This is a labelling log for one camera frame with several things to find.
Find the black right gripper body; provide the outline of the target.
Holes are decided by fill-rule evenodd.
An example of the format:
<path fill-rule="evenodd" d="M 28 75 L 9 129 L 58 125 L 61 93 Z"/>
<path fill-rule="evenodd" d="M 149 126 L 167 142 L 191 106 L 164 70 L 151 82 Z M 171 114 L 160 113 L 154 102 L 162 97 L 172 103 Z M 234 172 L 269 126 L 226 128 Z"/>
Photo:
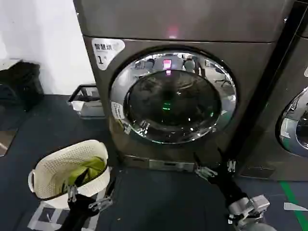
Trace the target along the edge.
<path fill-rule="evenodd" d="M 216 176 L 211 178 L 211 183 L 218 186 L 225 197 L 226 205 L 231 205 L 245 198 L 245 193 L 235 183 L 232 174 L 229 172 L 218 172 Z"/>

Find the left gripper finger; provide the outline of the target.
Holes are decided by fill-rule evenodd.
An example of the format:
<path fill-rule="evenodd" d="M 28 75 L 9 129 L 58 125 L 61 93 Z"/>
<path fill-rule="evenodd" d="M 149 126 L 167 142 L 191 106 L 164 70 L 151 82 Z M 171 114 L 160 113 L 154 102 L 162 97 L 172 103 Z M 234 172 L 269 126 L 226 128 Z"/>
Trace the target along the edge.
<path fill-rule="evenodd" d="M 105 210 L 113 204 L 112 195 L 115 189 L 116 179 L 109 182 L 103 198 L 89 204 L 90 210 Z"/>
<path fill-rule="evenodd" d="M 88 168 L 73 170 L 64 181 L 64 192 L 68 194 L 68 202 L 76 202 L 78 187 L 82 186 L 87 179 Z"/>

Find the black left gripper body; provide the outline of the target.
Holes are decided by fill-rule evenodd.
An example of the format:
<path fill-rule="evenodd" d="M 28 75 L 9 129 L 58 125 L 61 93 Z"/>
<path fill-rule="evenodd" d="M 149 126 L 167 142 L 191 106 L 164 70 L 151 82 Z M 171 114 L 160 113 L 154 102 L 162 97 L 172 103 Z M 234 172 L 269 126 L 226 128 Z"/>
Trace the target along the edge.
<path fill-rule="evenodd" d="M 76 202 L 68 202 L 69 213 L 59 228 L 60 231 L 81 231 L 86 220 L 99 213 L 99 210 L 89 209 L 89 204 L 95 202 L 93 198 L 79 193 L 76 198 Z"/>

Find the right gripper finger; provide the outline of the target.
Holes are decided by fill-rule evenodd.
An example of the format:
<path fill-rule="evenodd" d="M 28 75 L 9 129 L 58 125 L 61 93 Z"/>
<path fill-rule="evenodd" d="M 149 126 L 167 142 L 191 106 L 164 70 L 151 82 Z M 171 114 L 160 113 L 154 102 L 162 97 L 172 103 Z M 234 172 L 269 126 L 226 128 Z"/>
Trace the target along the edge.
<path fill-rule="evenodd" d="M 193 158 L 194 158 L 194 163 L 195 163 L 194 171 L 199 177 L 205 180 L 208 180 L 209 178 L 214 178 L 218 175 L 217 172 L 209 169 L 206 166 L 203 166 L 197 154 L 193 154 Z"/>
<path fill-rule="evenodd" d="M 219 169 L 221 171 L 226 171 L 228 173 L 235 173 L 236 158 L 229 152 L 223 152 L 219 147 L 218 147 L 218 152 L 221 156 L 221 162 L 219 164 Z"/>

